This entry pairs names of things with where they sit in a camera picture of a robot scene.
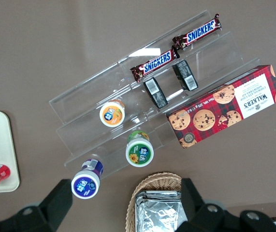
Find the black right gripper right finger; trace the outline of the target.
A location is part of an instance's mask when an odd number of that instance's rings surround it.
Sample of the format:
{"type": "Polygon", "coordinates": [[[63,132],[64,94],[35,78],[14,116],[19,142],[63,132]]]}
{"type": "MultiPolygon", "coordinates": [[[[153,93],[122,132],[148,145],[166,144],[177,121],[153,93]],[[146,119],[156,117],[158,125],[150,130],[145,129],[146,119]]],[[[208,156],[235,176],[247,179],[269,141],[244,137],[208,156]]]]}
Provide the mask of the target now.
{"type": "Polygon", "coordinates": [[[181,180],[181,203],[187,217],[177,230],[179,232],[218,232],[225,213],[214,203],[205,203],[192,180],[181,180]]]}

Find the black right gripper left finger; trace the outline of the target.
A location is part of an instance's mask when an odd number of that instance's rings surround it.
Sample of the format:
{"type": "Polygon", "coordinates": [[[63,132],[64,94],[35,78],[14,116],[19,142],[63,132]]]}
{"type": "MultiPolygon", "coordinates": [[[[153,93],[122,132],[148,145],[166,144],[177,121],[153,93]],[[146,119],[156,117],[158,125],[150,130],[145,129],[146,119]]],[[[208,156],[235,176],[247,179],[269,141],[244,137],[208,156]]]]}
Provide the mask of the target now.
{"type": "Polygon", "coordinates": [[[73,204],[71,181],[62,179],[39,205],[27,206],[0,223],[1,232],[56,232],[73,204]]]}

